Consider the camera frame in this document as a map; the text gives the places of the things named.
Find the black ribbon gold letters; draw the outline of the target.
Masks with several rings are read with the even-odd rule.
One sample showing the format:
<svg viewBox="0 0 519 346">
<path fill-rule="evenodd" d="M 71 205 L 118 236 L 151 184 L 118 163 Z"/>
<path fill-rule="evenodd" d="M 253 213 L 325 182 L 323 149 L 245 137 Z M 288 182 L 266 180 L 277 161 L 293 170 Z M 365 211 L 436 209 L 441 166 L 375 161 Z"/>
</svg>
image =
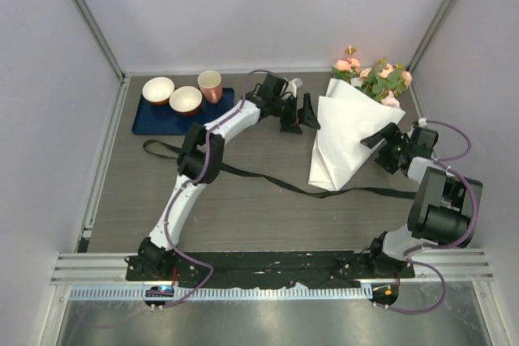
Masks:
<svg viewBox="0 0 519 346">
<path fill-rule="evenodd" d="M 151 146 L 154 144 L 165 147 L 167 150 L 172 152 L 173 155 L 170 156 L 170 155 L 164 155 L 164 154 L 161 154 L 158 152 L 153 152 L 151 150 Z M 154 156 L 159 156 L 159 157 L 166 158 L 166 159 L 175 159 L 175 160 L 178 158 L 178 153 L 181 151 L 180 147 L 176 147 L 174 145 L 164 143 L 164 142 L 162 142 L 160 140 L 156 140 L 156 139 L 149 139 L 149 140 L 144 141 L 143 149 L 147 153 L 152 154 Z M 379 188 L 379 187 L 351 187 L 351 188 L 347 188 L 344 190 L 324 190 L 324 191 L 319 191 L 319 192 L 307 192 L 301 188 L 298 188 L 297 186 L 289 184 L 288 182 L 284 182 L 281 179 L 278 179 L 276 177 L 272 177 L 272 176 L 265 175 L 262 173 L 255 173 L 255 172 L 250 172 L 250 171 L 246 171 L 246 170 L 242 170 L 242 169 L 237 169 L 234 166 L 228 165 L 225 163 L 222 164 L 221 170 L 223 172 L 232 174 L 237 177 L 263 178 L 263 179 L 267 180 L 268 182 L 272 183 L 273 185 L 278 186 L 284 190 L 289 190 L 289 191 L 295 192 L 297 194 L 303 194 L 303 195 L 306 195 L 306 196 L 314 198 L 314 199 L 326 199 L 328 197 L 346 194 L 352 190 L 362 190 L 362 191 L 366 191 L 366 192 L 369 192 L 372 194 L 377 194 L 379 196 L 395 198 L 395 199 L 407 199 L 407 200 L 414 200 L 414 198 L 417 194 L 416 192 L 413 192 L 413 191 L 394 190 L 394 189 L 390 189 L 390 188 Z"/>
</svg>

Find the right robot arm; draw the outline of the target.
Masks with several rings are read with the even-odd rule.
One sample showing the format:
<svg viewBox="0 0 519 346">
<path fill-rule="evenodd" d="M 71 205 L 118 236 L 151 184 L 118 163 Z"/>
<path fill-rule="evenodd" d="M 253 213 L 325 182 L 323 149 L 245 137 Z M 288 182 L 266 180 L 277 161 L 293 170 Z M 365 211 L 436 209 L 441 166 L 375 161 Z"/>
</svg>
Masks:
<svg viewBox="0 0 519 346">
<path fill-rule="evenodd" d="M 478 218 L 483 184 L 464 177 L 433 157 L 439 139 L 425 119 L 402 132 L 394 122 L 360 143 L 369 149 L 379 143 L 375 162 L 388 173 L 402 171 L 419 184 L 404 226 L 375 238 L 366 257 L 374 276 L 403 271 L 413 254 L 425 249 L 464 248 L 471 242 Z"/>
</svg>

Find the white wrapping paper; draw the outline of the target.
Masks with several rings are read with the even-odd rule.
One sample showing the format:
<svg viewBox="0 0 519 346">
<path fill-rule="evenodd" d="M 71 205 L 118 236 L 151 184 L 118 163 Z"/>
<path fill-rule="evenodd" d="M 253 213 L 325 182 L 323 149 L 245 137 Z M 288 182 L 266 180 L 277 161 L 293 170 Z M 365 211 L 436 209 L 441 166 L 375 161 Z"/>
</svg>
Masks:
<svg viewBox="0 0 519 346">
<path fill-rule="evenodd" d="M 402 109 L 382 105 L 343 80 L 330 79 L 318 99 L 320 129 L 312 147 L 308 184 L 342 189 L 374 151 L 361 140 L 404 116 Z"/>
</svg>

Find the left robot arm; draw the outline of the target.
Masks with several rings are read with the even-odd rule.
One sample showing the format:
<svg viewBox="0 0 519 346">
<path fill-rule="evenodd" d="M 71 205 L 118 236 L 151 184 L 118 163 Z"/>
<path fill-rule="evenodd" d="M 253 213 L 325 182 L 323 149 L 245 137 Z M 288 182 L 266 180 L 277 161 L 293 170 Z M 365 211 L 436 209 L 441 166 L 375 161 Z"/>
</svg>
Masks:
<svg viewBox="0 0 519 346">
<path fill-rule="evenodd" d="M 157 224 L 141 241 L 137 255 L 128 259 L 129 270 L 146 280 L 164 280 L 173 273 L 182 227 L 199 195 L 222 170 L 228 141 L 270 116 L 280 119 L 282 131 L 294 134 L 302 132 L 301 126 L 320 128 L 308 92 L 298 107 L 301 79 L 288 80 L 267 70 L 264 73 L 264 81 L 227 113 L 190 127 L 178 153 L 178 175 L 171 196 Z"/>
</svg>

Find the pink fake flower stem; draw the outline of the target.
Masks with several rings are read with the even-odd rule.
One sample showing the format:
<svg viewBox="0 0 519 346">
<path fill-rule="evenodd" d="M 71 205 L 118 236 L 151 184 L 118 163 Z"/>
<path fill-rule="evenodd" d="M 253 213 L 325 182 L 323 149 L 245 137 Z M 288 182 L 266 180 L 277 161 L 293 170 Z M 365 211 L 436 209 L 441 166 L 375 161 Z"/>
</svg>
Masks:
<svg viewBox="0 0 519 346">
<path fill-rule="evenodd" d="M 362 83 L 361 62 L 355 57 L 357 49 L 353 45 L 349 45 L 345 49 L 345 56 L 338 59 L 332 66 L 332 77 L 346 81 L 347 83 L 354 82 L 358 85 Z"/>
</svg>

